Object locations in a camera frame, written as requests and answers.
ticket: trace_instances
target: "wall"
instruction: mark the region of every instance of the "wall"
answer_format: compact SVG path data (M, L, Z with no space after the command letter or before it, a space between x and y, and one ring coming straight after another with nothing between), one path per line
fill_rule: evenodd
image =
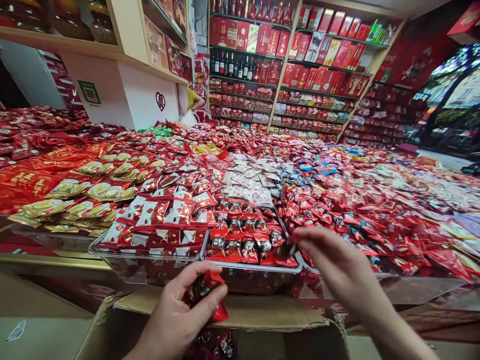
M37 49L0 40L0 57L31 106L65 108L47 64Z

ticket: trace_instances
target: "green sign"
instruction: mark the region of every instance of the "green sign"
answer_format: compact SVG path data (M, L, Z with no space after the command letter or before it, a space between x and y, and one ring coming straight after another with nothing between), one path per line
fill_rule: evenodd
M78 80L81 92L87 103L101 104L99 93L93 82Z

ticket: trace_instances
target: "hand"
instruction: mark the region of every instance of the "hand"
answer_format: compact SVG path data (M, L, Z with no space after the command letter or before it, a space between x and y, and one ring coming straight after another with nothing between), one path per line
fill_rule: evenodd
M291 241L311 257L328 289L340 303L366 319L381 309L393 311L367 257L334 232L322 227L297 228Z
M138 343L125 359L176 360L184 354L227 295L228 289L222 285L192 309L182 302L182 296L197 277L209 271L219 274L222 268L208 261L196 261L165 286Z

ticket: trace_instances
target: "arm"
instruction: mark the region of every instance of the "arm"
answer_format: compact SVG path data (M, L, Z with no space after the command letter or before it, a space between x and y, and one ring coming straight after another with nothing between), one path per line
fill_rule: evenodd
M222 268L197 261L165 286L140 339L123 360L176 360L184 354L227 295L227 287L220 286L192 309L182 302L185 291L208 271L219 274Z
M439 360L397 314L359 250L321 227L296 229L291 241L312 258L335 298L360 319L384 360Z

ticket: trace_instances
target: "cardboard flap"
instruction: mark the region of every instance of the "cardboard flap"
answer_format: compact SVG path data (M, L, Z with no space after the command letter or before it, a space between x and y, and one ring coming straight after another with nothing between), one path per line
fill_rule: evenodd
M162 287L145 286L113 304L116 309L149 315L157 304ZM296 332L330 325L330 320L295 298L285 296L228 295L224 300L228 320L215 327Z

